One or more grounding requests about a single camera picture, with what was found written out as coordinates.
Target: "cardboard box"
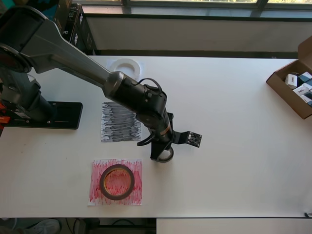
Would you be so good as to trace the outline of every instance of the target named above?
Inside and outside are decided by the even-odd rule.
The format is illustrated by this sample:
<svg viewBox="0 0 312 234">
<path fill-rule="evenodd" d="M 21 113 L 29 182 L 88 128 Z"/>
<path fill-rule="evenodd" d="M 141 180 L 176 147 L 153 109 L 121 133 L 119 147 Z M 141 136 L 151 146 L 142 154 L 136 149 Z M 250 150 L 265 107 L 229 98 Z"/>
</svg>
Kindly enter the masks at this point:
<svg viewBox="0 0 312 234">
<path fill-rule="evenodd" d="M 292 72 L 312 74 L 312 37 L 298 46 L 298 60 L 274 72 L 267 80 L 267 84 L 283 98 L 288 105 L 303 119 L 312 115 L 312 107 L 301 99 L 285 84 L 286 76 Z"/>
<path fill-rule="evenodd" d="M 80 51 L 86 53 L 87 48 L 82 40 L 82 36 L 75 22 L 68 21 L 63 32 L 63 38 L 77 47 Z"/>
<path fill-rule="evenodd" d="M 62 33 L 65 29 L 71 3 L 72 0 L 29 0 L 27 5 L 41 11 L 58 26 Z"/>
<path fill-rule="evenodd" d="M 78 30 L 81 33 L 84 44 L 87 47 L 87 50 L 96 50 L 96 44 L 89 28 L 88 21 L 86 17 L 84 17 L 83 9 L 80 4 L 73 3 L 71 5 L 67 20 L 76 23 Z"/>
</svg>

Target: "wall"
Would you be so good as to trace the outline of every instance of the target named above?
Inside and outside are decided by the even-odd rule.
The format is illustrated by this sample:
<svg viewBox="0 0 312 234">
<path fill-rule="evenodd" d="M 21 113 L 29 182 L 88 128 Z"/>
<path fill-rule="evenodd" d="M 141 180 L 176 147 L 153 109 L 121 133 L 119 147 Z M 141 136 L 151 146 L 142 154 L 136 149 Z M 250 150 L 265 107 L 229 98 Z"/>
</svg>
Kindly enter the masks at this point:
<svg viewBox="0 0 312 234">
<path fill-rule="evenodd" d="M 296 52 L 312 22 L 88 18 L 100 50 Z"/>
</svg>

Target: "black cable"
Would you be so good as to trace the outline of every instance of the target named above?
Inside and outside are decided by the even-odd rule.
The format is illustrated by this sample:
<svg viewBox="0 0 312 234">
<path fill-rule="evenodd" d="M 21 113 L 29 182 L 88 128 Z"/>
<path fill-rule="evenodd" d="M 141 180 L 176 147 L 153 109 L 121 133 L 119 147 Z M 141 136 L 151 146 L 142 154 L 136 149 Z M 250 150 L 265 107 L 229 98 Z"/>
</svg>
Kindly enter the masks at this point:
<svg viewBox="0 0 312 234">
<path fill-rule="evenodd" d="M 76 226 L 76 222 L 77 222 L 77 218 L 76 218 L 76 220 L 74 221 L 74 226 L 73 226 L 73 234 L 75 234 L 75 226 Z"/>
<path fill-rule="evenodd" d="M 136 85 L 140 84 L 142 81 L 144 81 L 144 80 L 146 80 L 146 79 L 151 80 L 152 82 L 154 82 L 154 84 L 157 86 L 157 88 L 158 88 L 158 90 L 159 90 L 159 93 L 158 93 L 157 95 L 160 95 L 160 94 L 162 93 L 162 88 L 161 88 L 160 85 L 157 83 L 157 81 L 154 80 L 154 79 L 152 79 L 152 78 L 144 78 L 144 79 L 140 80 L 138 83 L 136 83 L 135 85 L 132 85 L 132 86 L 136 86 Z"/>
<path fill-rule="evenodd" d="M 119 219 L 119 220 L 116 220 L 112 225 L 118 223 L 119 221 L 127 221 L 128 223 L 131 223 L 132 225 L 135 226 L 135 224 L 133 222 L 131 222 L 130 220 L 127 220 L 127 219 Z"/>
<path fill-rule="evenodd" d="M 72 230 L 71 230 L 71 229 L 70 229 L 70 227 L 69 227 L 69 224 L 68 224 L 67 218 L 65 218 L 65 220 L 66 220 L 67 227 L 68 227 L 69 231 L 71 232 L 71 234 L 73 234 Z"/>
</svg>

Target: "black mounting plate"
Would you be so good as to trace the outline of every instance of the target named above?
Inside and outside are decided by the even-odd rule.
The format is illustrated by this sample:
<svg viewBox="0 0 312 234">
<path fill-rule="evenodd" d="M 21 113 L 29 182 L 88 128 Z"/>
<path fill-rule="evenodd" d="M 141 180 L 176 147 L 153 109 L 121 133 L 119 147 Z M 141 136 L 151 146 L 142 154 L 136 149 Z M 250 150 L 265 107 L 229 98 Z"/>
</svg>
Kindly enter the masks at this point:
<svg viewBox="0 0 312 234">
<path fill-rule="evenodd" d="M 38 122 L 24 118 L 12 118 L 5 127 L 19 128 L 56 128 L 56 129 L 77 129 L 80 123 L 82 103 L 50 101 L 57 109 L 56 116 L 47 122 Z"/>
</svg>

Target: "roll of tape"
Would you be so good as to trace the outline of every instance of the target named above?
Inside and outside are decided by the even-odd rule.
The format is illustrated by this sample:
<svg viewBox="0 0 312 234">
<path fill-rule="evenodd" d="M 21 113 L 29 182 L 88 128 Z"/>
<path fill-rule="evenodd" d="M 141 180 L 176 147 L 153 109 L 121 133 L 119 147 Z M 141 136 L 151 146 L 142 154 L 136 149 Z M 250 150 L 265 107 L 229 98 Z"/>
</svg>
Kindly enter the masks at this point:
<svg viewBox="0 0 312 234">
<path fill-rule="evenodd" d="M 111 172 L 116 171 L 116 170 L 124 170 L 130 177 L 130 184 L 129 184 L 129 187 L 128 187 L 127 191 L 124 192 L 123 194 L 120 194 L 120 195 L 110 194 L 108 192 L 108 190 L 107 190 L 107 187 L 106 187 L 107 176 Z M 125 199 L 127 196 L 129 196 L 131 194 L 134 186 L 135 186 L 135 177 L 133 175 L 133 172 L 128 167 L 126 167 L 125 165 L 122 165 L 122 164 L 115 164 L 113 166 L 108 167 L 103 172 L 103 174 L 101 176 L 101 179 L 99 181 L 99 187 L 101 189 L 102 194 L 104 196 L 106 196 L 108 199 L 111 199 L 111 200 L 114 200 L 114 201 Z"/>
<path fill-rule="evenodd" d="M 113 64 L 110 67 L 110 70 L 114 72 L 119 66 L 123 66 L 123 65 L 130 65 L 134 70 L 134 76 L 131 78 L 138 80 L 141 69 L 140 69 L 139 64 L 132 59 L 129 59 L 129 58 L 118 59 L 115 62 L 113 62 Z"/>
</svg>

